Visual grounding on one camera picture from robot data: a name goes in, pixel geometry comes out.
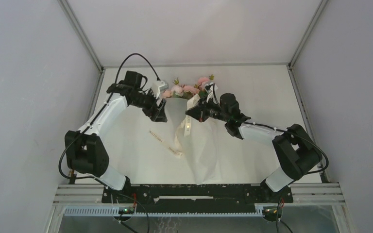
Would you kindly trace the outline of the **cream ribbon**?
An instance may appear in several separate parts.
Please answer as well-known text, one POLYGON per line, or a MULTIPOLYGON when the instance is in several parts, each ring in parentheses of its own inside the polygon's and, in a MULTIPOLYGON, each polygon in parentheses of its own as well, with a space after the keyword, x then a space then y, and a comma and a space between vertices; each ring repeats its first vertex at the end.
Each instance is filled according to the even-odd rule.
POLYGON ((189 154, 191 145, 193 117, 186 115, 186 111, 197 106, 200 97, 194 95, 189 99, 168 98, 165 111, 167 122, 157 123, 150 127, 148 133, 160 143, 163 148, 175 157, 189 154))

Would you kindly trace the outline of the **pink fake flower bouquet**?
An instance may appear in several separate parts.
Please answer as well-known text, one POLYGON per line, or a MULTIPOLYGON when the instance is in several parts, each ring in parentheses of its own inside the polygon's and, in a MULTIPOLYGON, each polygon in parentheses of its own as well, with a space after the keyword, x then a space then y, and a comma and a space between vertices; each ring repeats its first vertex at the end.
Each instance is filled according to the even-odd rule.
POLYGON ((189 100, 195 95, 199 97, 206 97, 208 95, 205 90, 205 85, 213 81, 215 76, 211 74, 210 76, 200 77, 194 85, 181 84, 179 79, 173 80, 173 86, 166 90, 163 94, 163 98, 182 98, 189 100))

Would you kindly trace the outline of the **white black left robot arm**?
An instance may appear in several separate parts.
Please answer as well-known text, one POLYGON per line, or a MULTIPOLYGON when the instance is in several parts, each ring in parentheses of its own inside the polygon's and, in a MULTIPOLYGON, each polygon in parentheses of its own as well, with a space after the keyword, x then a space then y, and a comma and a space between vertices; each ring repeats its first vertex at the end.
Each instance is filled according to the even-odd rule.
POLYGON ((114 197, 120 202, 127 202, 132 197, 132 189, 127 186, 130 181, 109 164, 110 158, 102 137, 129 106, 140 108, 153 122, 167 121, 163 94, 168 89, 168 83, 158 79, 145 91, 141 83, 147 80, 140 73, 127 71, 123 80, 108 87, 101 108, 78 130, 68 131, 65 135, 66 148, 62 157, 67 159, 68 168, 113 189, 114 197))

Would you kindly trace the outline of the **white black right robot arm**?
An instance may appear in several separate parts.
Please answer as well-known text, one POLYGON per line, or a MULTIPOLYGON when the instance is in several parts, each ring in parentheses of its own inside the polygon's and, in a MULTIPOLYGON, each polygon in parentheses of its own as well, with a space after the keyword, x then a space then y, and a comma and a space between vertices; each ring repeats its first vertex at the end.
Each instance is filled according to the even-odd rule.
POLYGON ((232 137, 273 146, 279 167, 261 183, 262 198, 268 202, 279 198, 284 187, 313 174, 313 167, 327 158, 301 125, 293 124, 282 130, 252 122, 241 112, 231 93, 221 95, 219 100, 213 95, 194 96, 187 102, 186 115, 199 122, 209 118, 223 121, 232 137))

